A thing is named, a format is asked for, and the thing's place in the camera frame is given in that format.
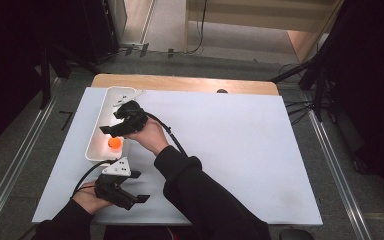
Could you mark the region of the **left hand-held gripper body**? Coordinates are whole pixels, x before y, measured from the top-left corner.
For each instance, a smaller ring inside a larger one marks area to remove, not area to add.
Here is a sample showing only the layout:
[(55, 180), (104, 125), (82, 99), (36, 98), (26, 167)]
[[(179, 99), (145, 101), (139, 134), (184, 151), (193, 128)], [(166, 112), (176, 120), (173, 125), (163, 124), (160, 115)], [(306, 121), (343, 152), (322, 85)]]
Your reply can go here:
[(96, 180), (96, 196), (130, 210), (137, 203), (137, 197), (123, 190), (121, 185), (130, 178), (132, 171), (126, 157), (112, 161)]

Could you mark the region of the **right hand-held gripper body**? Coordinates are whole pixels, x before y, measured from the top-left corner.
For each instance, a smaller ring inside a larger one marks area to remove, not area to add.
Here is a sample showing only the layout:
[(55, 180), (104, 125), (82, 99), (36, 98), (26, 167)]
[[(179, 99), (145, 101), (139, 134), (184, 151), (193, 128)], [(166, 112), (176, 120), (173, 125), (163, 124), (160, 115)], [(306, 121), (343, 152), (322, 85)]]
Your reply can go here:
[(123, 114), (121, 123), (112, 127), (112, 136), (124, 136), (140, 131), (146, 124), (148, 119), (145, 111), (135, 101), (137, 97), (143, 95), (144, 90), (136, 90), (134, 93), (123, 95), (120, 100), (113, 103), (117, 107), (115, 112)]

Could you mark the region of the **white plastic tray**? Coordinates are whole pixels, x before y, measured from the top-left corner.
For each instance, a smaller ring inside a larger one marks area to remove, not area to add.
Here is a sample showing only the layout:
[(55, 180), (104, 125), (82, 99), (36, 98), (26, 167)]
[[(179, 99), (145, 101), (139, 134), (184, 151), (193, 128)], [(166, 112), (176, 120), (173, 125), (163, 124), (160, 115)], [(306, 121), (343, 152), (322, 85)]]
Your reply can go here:
[(108, 145), (111, 136), (104, 134), (100, 127), (113, 126), (121, 123), (121, 120), (117, 119), (113, 113), (116, 112), (123, 103), (128, 100), (133, 100), (135, 93), (137, 93), (137, 90), (131, 87), (109, 87), (106, 89), (85, 152), (86, 159), (92, 164), (97, 164), (103, 160), (114, 160), (128, 156), (130, 141), (120, 137), (121, 146), (113, 149)]

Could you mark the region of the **person's right hand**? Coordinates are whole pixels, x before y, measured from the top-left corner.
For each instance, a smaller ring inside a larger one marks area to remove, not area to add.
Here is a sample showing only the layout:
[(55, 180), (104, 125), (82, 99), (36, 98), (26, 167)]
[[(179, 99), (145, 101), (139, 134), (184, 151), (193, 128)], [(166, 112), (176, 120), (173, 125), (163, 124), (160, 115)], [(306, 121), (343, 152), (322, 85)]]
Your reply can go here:
[(148, 119), (141, 131), (125, 135), (125, 138), (137, 141), (155, 156), (169, 145), (162, 126), (153, 119)]

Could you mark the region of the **person's left hand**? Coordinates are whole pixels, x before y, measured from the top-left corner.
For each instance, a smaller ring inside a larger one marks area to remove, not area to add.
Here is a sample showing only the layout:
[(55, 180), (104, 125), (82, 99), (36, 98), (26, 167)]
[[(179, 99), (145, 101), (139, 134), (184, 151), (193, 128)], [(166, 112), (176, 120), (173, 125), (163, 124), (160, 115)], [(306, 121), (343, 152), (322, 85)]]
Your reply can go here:
[(95, 215), (100, 210), (112, 206), (111, 202), (96, 196), (94, 182), (83, 184), (81, 188), (75, 192), (72, 199), (91, 215)]

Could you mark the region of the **person's dark clothing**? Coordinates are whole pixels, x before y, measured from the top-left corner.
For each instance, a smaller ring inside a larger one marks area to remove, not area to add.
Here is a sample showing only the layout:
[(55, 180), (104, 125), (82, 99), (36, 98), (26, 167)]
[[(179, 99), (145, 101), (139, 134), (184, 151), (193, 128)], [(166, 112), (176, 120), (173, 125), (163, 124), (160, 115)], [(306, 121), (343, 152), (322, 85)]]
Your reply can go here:
[(104, 240), (199, 240), (190, 227), (108, 226)]

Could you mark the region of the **wooden table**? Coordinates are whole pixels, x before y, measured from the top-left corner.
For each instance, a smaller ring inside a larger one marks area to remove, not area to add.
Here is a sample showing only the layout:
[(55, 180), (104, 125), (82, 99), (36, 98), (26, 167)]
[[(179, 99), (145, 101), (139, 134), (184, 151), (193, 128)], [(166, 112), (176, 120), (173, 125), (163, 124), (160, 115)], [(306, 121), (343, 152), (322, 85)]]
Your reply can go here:
[(138, 74), (98, 74), (91, 86), (211, 93), (225, 90), (232, 94), (279, 95), (277, 86), (272, 82)]

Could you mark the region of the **black metal stand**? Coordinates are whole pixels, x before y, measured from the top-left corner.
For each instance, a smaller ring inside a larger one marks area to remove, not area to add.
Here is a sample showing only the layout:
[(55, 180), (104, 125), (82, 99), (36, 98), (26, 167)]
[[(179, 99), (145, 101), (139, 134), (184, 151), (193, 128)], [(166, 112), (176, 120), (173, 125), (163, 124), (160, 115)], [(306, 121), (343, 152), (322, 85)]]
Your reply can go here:
[(46, 44), (41, 48), (40, 54), (40, 77), (41, 77), (41, 93), (42, 100), (40, 108), (44, 109), (51, 101), (51, 84), (50, 84), (50, 67), (53, 67), (58, 76), (68, 78), (70, 70), (66, 59), (70, 59), (91, 72), (94, 76), (101, 73), (96, 67), (91, 65), (86, 60), (62, 46)]

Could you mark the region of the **black cabinet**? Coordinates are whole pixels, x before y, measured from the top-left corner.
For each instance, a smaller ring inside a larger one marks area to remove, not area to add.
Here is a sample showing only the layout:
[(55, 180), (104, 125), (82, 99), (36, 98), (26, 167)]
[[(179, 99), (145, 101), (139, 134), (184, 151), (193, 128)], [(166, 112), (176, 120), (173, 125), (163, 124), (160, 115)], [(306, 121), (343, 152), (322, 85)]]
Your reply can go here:
[(98, 63), (119, 49), (109, 0), (81, 0), (81, 2), (85, 12), (91, 60)]

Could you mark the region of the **white board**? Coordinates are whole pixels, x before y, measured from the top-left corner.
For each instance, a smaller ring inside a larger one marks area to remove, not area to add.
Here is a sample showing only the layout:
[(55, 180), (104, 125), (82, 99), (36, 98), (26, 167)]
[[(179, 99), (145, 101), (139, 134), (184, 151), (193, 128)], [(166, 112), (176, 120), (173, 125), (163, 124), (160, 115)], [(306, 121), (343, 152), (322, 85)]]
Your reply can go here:
[[(81, 179), (100, 172), (86, 159), (106, 89), (87, 88), (33, 220), (53, 218)], [(279, 96), (145, 90), (137, 102), (168, 125), (204, 172), (269, 224), (323, 220)]]

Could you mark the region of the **light wooden furniture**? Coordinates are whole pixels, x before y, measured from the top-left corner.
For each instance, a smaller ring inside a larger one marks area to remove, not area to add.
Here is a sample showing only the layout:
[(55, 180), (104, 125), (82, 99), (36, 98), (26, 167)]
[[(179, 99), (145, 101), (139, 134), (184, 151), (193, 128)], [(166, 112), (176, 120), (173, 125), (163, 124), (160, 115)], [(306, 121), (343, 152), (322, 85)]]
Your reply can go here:
[(333, 26), (344, 0), (186, 0), (184, 47), (190, 21), (286, 30), (298, 62), (310, 59)]

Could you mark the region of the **black tripod stand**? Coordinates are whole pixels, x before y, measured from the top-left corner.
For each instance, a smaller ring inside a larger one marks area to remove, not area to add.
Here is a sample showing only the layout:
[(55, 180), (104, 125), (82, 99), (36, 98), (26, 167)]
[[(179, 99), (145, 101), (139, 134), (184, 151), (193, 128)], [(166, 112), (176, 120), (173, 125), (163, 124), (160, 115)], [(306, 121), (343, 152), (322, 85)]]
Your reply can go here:
[(347, 20), (346, 12), (343, 10), (345, 4), (346, 0), (339, 0), (339, 3), (334, 8), (333, 13), (328, 20), (328, 23), (330, 24), (330, 33), (315, 55), (291, 70), (270, 79), (270, 82), (277, 84), (304, 71), (305, 74), (298, 82), (298, 86), (301, 90), (309, 90), (313, 85), (316, 85), (315, 96), (309, 107), (314, 112), (314, 115), (319, 122), (322, 121), (321, 110), (327, 80), (327, 62), (329, 53), (332, 51), (332, 46), (337, 41), (341, 29), (344, 27)]

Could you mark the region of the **metal floor rail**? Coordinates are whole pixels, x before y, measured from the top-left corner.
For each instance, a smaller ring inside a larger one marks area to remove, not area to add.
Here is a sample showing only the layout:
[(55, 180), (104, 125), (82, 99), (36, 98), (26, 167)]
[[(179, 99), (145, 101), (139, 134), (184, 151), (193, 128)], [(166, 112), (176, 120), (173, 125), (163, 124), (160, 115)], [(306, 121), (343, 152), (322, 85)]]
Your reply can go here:
[(352, 193), (347, 178), (324, 128), (324, 124), (318, 121), (318, 118), (313, 111), (309, 113), (309, 118), (311, 119), (313, 129), (321, 145), (327, 165), (330, 169), (350, 224), (354, 230), (356, 239), (373, 240), (358, 202)]
[(57, 96), (60, 92), (60, 88), (62, 86), (62, 79), (57, 77), (52, 81), (51, 84), (51, 92), (54, 93), (49, 100), (49, 102), (45, 105), (43, 109), (41, 109), (33, 123), (27, 132), (23, 142), (21, 143), (18, 151), (16, 152), (11, 164), (9, 165), (5, 175), (0, 181), (0, 212), (3, 209), (5, 202), (7, 201), (19, 175), (21, 174), (24, 165), (26, 164), (28, 157), (42, 132), (42, 129), (47, 122), (57, 99)]

